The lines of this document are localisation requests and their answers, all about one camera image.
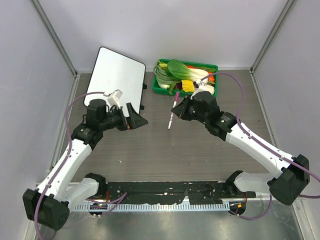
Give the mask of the white whiteboard black frame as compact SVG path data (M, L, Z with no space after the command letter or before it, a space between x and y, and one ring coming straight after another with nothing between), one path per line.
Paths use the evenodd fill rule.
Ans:
M139 113L143 108L141 101L145 72L144 63L106 47L100 47L86 92L110 94L120 90L122 95L119 104L123 107L123 114L126 117L129 115L127 103L131 103Z

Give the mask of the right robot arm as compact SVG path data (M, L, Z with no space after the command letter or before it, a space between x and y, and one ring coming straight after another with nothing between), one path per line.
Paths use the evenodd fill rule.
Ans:
M211 135L243 150L267 169L267 173L234 173L234 180L225 186L230 197L236 198L243 192L260 192L289 206L309 184L310 164L305 156L286 153L256 135L244 123L238 123L236 116L220 110L216 98L209 92L186 96L171 112L182 120L204 124Z

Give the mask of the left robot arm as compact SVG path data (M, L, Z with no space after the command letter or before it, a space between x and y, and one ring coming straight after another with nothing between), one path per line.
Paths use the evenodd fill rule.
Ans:
M103 132L114 128L120 131L134 130L148 121L140 116L131 103L126 105L129 116L122 107L107 110L103 99L93 99L86 108L83 122L69 138L65 152L47 178L35 190L27 189L23 196L26 216L35 223L60 230L78 205L90 197L102 199L107 192L106 179L100 174L88 173L72 188L69 183L83 161L92 153Z

